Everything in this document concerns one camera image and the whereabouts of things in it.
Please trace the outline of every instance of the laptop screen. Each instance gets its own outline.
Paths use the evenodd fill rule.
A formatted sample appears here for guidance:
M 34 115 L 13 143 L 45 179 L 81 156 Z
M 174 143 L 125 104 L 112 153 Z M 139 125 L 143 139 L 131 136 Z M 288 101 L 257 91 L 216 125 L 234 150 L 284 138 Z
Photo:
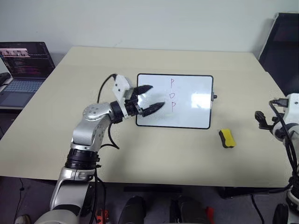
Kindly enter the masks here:
M 55 68 L 44 42 L 0 42 L 0 57 L 14 78 L 46 79 Z

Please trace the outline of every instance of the laptop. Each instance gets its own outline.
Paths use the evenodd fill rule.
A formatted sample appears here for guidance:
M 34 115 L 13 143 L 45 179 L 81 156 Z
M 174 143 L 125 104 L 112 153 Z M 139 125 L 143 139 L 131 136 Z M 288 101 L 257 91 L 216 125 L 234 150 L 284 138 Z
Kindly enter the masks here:
M 0 109 L 23 109 L 55 69 L 44 42 L 0 42 L 0 57 L 13 80 L 0 92 Z

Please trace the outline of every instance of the whiteboard frame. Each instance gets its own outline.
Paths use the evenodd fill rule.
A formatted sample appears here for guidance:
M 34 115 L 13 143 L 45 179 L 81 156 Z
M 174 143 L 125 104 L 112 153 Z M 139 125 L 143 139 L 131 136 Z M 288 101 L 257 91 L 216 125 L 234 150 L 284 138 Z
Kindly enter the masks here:
M 178 126 L 155 126 L 155 125 L 139 125 L 137 123 L 137 116 L 135 119 L 135 123 L 137 126 L 141 127 L 170 127 L 170 128 L 187 128 L 187 129 L 209 129 L 211 127 L 211 116 L 212 116 L 212 97 L 213 97 L 213 87 L 214 87 L 214 77 L 211 75 L 181 75 L 181 74 L 154 74 L 154 73 L 139 73 L 137 75 L 137 86 L 138 86 L 138 77 L 139 75 L 154 75 L 154 76 L 204 76 L 212 78 L 212 88 L 211 88 L 211 106 L 210 106 L 210 117 L 209 117 L 209 126 L 208 127 L 178 127 Z

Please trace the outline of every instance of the tabletop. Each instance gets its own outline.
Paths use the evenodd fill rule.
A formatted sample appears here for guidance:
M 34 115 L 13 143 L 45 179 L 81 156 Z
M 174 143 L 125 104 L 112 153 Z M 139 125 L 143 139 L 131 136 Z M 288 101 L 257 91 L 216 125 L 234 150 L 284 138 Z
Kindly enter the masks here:
M 0 141 L 0 175 L 58 178 L 72 131 L 84 108 L 96 102 L 106 77 L 118 73 L 136 85 L 139 73 L 211 75 L 214 92 L 207 130 L 140 127 L 135 118 L 112 126 L 119 150 L 99 151 L 106 182 L 233 187 L 283 187 L 291 175 L 284 146 L 258 129 L 255 111 L 270 122 L 268 101 L 283 97 L 251 53 L 73 47 Z M 113 81 L 100 102 L 115 100 Z M 218 132 L 236 142 L 223 148 Z M 107 134 L 103 143 L 108 143 Z

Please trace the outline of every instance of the white wall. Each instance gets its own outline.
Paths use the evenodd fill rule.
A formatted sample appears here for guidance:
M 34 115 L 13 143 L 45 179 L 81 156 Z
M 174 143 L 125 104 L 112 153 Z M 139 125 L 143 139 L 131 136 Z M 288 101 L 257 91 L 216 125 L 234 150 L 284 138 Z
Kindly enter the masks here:
M 0 41 L 258 52 L 276 12 L 298 0 L 0 0 Z

